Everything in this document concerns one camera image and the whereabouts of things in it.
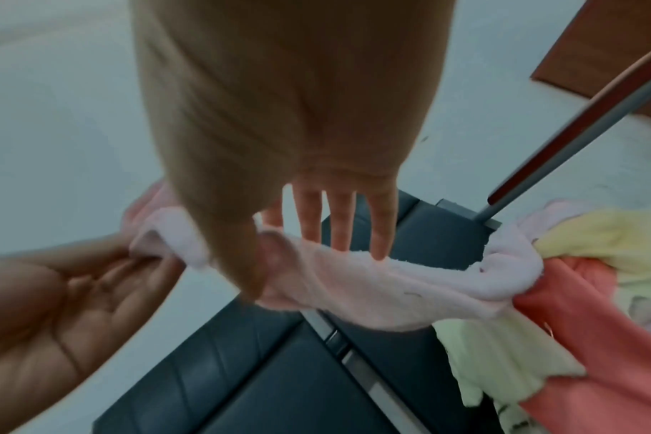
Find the pale green cloth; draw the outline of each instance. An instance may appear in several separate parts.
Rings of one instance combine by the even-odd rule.
[[[491,320],[442,320],[433,328],[466,407],[479,405],[483,393],[506,405],[519,403],[548,377],[585,375],[569,351],[514,308]]]

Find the palm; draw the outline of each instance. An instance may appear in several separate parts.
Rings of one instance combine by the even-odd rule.
[[[75,262],[75,273],[54,264],[68,252],[0,259],[0,432],[97,370],[153,315],[183,270],[173,259],[118,258],[126,250],[111,244],[100,252],[105,257]],[[94,268],[83,268],[90,260]]]

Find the white floor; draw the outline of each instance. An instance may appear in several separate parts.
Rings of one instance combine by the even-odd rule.
[[[459,0],[443,83],[401,189],[478,209],[585,104],[529,80],[582,3]],[[0,0],[0,252],[115,231],[122,210],[159,176],[123,0]],[[625,119],[499,219],[555,197],[651,204],[651,119]],[[286,212],[288,230],[297,231],[289,201]],[[186,273],[140,334],[19,432],[89,432],[233,295],[217,275]]]

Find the wooden furniture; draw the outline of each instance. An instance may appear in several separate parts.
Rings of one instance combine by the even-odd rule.
[[[651,0],[587,0],[532,78],[593,97],[649,51]]]

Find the light pink fabric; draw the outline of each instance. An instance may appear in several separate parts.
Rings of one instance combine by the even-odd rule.
[[[587,210],[553,202],[517,225],[504,225],[490,237],[483,260],[466,271],[390,259],[376,262],[367,252],[336,252],[277,229],[260,228],[261,247],[280,266],[257,303],[274,310],[326,310],[379,330],[412,330],[446,318],[490,318],[541,275],[542,259],[532,242]],[[174,252],[192,267],[213,265],[192,221],[165,184],[133,204],[124,227],[139,230],[133,254]]]
[[[552,434],[651,434],[651,334],[611,301],[616,272],[553,258],[514,306],[580,361],[585,378],[548,378],[520,403]]]

